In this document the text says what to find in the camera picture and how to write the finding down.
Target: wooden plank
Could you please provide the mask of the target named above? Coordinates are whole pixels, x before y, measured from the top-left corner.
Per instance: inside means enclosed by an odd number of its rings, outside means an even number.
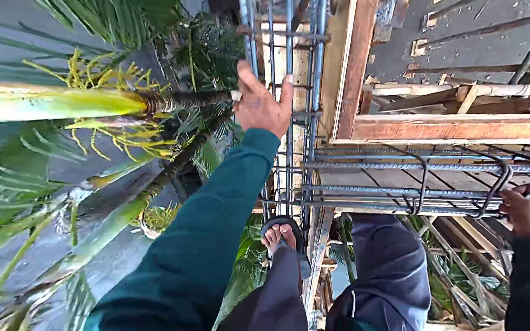
[[[469,107],[471,107],[474,101],[476,100],[479,90],[480,90],[479,86],[477,85],[472,86],[472,88],[469,90],[469,92],[463,99],[463,103],[461,104],[461,107],[459,108],[459,110],[457,110],[458,114],[467,114],[467,110],[469,110]]]
[[[530,114],[361,115],[356,118],[351,141],[410,144],[449,144],[461,141],[524,143],[530,142]]]
[[[306,316],[314,309],[314,298],[316,297],[316,289],[318,289],[318,282],[320,280],[320,270],[322,269],[322,261],[325,258],[326,246],[328,244],[328,234],[330,233],[330,225],[335,216],[335,209],[332,207],[324,207],[322,211],[321,222],[313,224],[310,231],[315,231],[312,236],[309,246],[313,248],[310,256],[310,263],[312,264],[312,275],[304,282],[302,302],[304,303]]]
[[[426,94],[426,95],[420,95],[412,99],[398,100],[395,102],[391,102],[387,105],[384,105],[383,107],[381,107],[380,111],[410,109],[410,108],[422,107],[425,105],[444,103],[450,100],[457,100],[459,89],[464,88],[464,87],[465,86],[452,88],[452,89],[446,89],[445,91],[435,92],[435,93]]]
[[[492,97],[528,97],[530,85],[484,84],[479,86],[477,96]],[[438,84],[376,84],[371,87],[373,95],[425,95],[452,88],[450,85]]]
[[[353,131],[355,114],[359,109],[367,57],[371,48],[377,5],[378,0],[357,0],[339,124],[335,136],[338,139],[349,139]]]
[[[482,236],[482,234],[476,230],[469,222],[465,220],[463,217],[453,216],[452,217],[457,224],[459,224],[474,240],[482,246],[488,252],[492,257],[498,257],[496,247],[486,239],[486,237]]]
[[[372,99],[373,99],[372,91],[365,89],[363,91],[363,95],[361,96],[361,109],[359,109],[360,115],[369,114],[369,109],[372,105]]]
[[[321,81],[320,104],[323,109],[318,132],[329,139],[334,137],[335,117],[343,95],[344,75],[351,44],[357,0],[337,0],[336,12],[328,18],[327,34],[331,36],[325,47]]]

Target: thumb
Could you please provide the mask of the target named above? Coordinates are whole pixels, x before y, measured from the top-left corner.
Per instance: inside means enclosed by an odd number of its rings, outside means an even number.
[[[291,106],[294,98],[294,75],[286,75],[282,81],[282,94],[279,97],[279,102],[284,105]]]

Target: palm trunk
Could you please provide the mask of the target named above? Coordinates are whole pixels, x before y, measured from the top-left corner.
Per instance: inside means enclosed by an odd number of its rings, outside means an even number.
[[[0,327],[5,325],[8,330],[12,330],[16,325],[19,325],[17,323],[18,319],[29,318],[31,316],[30,312],[52,296],[71,275],[83,268],[122,232],[131,220],[142,213],[148,206],[148,202],[163,189],[169,180],[187,164],[191,156],[202,147],[210,137],[211,132],[216,131],[229,118],[230,112],[227,111],[218,116],[209,125],[208,130],[198,132],[194,140],[153,179],[143,192],[140,192],[132,201],[122,204],[110,213],[94,233],[84,238],[72,252],[43,272],[34,281],[30,289],[19,295],[13,304],[8,305],[0,313]]]
[[[228,91],[138,94],[117,89],[0,84],[0,122],[142,116],[229,101]]]

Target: wrist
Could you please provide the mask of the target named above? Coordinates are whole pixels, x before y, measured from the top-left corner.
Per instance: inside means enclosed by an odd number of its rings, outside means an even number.
[[[269,130],[263,128],[250,128],[244,133],[243,147],[254,148],[264,153],[272,160],[277,153],[281,140]]]

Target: wooden beam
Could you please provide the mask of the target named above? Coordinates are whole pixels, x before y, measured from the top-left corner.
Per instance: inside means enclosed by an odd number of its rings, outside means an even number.
[[[463,99],[458,100],[458,96],[460,95],[460,92],[461,94],[466,94],[467,90],[468,90],[467,86],[460,86],[457,88],[446,89],[440,92],[420,95],[412,99],[402,99],[402,100],[391,102],[387,105],[382,106],[380,111],[410,109],[410,108],[422,107],[425,105],[441,104],[441,103],[444,103],[446,101],[451,101],[451,100],[463,101]]]
[[[529,97],[530,85],[487,84],[478,86],[477,96],[491,97]],[[426,95],[453,88],[450,85],[437,84],[376,84],[373,95]]]
[[[463,217],[453,216],[452,217],[457,224],[459,224],[474,240],[482,246],[488,252],[492,257],[496,258],[497,255],[497,249],[496,247],[488,240],[486,237],[482,236],[482,234],[476,230],[471,224],[469,224],[468,221],[465,220]]]
[[[357,0],[336,138],[349,139],[359,109],[378,0]]]
[[[472,86],[472,88],[469,90],[465,98],[463,99],[463,103],[457,110],[458,114],[467,114],[467,110],[469,110],[469,107],[472,106],[474,101],[476,101],[476,97],[478,97],[480,87],[477,85]]]
[[[507,65],[478,65],[475,67],[448,67],[448,68],[414,68],[407,69],[405,74],[450,74],[451,72],[515,72],[519,64]]]
[[[350,140],[392,144],[525,143],[530,142],[530,114],[361,115],[357,116]]]
[[[314,234],[311,236],[312,240],[309,240],[309,247],[312,248],[312,255],[309,256],[312,264],[312,275],[304,281],[302,291],[302,302],[304,303],[307,316],[311,316],[310,313],[314,309],[314,298],[316,297],[316,290],[320,281],[320,270],[322,269],[322,262],[325,258],[330,225],[334,216],[334,208],[324,207],[320,222],[313,223],[314,226],[310,228],[311,234]]]

